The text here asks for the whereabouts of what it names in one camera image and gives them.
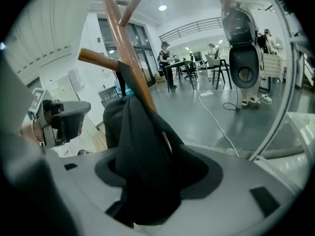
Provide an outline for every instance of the sneaker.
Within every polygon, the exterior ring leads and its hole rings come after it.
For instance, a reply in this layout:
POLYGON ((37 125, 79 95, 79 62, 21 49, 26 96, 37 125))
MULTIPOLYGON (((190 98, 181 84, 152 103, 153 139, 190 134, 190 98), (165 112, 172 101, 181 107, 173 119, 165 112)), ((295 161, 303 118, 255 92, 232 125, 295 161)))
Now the sneaker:
POLYGON ((254 104, 254 105, 259 105, 260 104, 260 100, 257 98, 257 96, 251 97, 249 99, 249 101, 250 101, 251 104, 254 104))
POLYGON ((248 99, 242 101, 242 106, 245 107, 249 103, 248 99))

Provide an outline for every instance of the chair leg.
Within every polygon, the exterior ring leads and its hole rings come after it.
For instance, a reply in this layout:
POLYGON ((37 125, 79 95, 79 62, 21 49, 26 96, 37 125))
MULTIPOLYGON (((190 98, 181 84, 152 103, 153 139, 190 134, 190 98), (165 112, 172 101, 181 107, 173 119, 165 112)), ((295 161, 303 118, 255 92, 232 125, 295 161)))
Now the chair leg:
POLYGON ((215 82, 215 75, 216 75, 216 72, 213 71, 212 84, 214 84, 214 82, 215 82))
POLYGON ((219 72, 218 72, 219 75, 218 75, 216 90, 218 90, 218 86, 219 86, 220 73, 221 73, 221 65, 219 66, 219 72))
POLYGON ((230 83, 230 89, 232 90, 232 84, 231 84, 231 78, 230 78, 230 71, 227 69, 227 77, 228 77, 228 82, 230 83))
POLYGON ((225 79, 224 79, 224 75, 223 75, 223 72, 221 71, 221 74, 222 74, 222 79, 223 79, 223 82, 225 84, 225 79))

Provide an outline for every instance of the ceiling light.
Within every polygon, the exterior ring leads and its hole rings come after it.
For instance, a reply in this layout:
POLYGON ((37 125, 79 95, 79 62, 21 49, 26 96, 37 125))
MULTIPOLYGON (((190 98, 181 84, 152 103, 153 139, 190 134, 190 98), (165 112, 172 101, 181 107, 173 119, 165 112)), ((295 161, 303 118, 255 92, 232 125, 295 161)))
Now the ceiling light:
POLYGON ((166 5, 161 5, 158 10, 163 11, 166 10, 167 6, 166 5))

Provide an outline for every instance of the extension cord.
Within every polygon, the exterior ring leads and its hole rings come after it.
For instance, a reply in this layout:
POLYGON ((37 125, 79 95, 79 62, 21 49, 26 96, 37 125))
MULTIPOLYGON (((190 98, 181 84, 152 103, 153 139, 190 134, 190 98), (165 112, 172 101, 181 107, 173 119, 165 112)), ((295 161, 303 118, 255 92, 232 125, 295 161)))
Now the extension cord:
POLYGON ((206 92, 203 92, 200 94, 201 97, 206 97, 206 96, 210 96, 213 95, 213 93, 210 90, 207 90, 206 92))
POLYGON ((267 94, 262 94, 261 96, 262 96, 263 99, 265 99, 269 103, 272 103, 272 99, 267 94))

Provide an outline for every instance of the floor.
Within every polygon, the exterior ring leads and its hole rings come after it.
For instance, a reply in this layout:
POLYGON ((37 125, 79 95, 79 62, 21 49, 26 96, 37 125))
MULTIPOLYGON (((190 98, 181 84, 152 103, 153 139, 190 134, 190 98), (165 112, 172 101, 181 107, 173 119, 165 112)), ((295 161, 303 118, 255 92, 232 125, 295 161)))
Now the floor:
MULTIPOLYGON (((237 92, 230 91, 227 75, 226 85, 220 81, 214 95, 202 97, 202 102, 218 120, 223 131, 237 149, 256 150, 269 132, 280 107, 285 84, 272 83, 272 104, 261 103, 259 108, 249 108, 239 112, 223 108, 223 103, 236 103, 237 92)), ((189 79, 181 83, 174 78, 175 90, 167 91, 166 82, 151 87, 151 95, 158 113, 173 127, 181 139, 188 144, 211 146, 216 148, 232 148, 229 141, 219 131, 210 113, 199 101, 200 93, 194 92, 189 79)), ((195 91, 215 90, 215 84, 207 80, 205 71, 199 74, 197 81, 193 79, 195 91)), ((239 93, 238 106, 241 107, 239 93)), ((315 94, 295 90, 289 111, 315 113, 315 94)), ((268 149, 282 149, 299 146, 293 129, 289 123, 284 123, 268 149)))

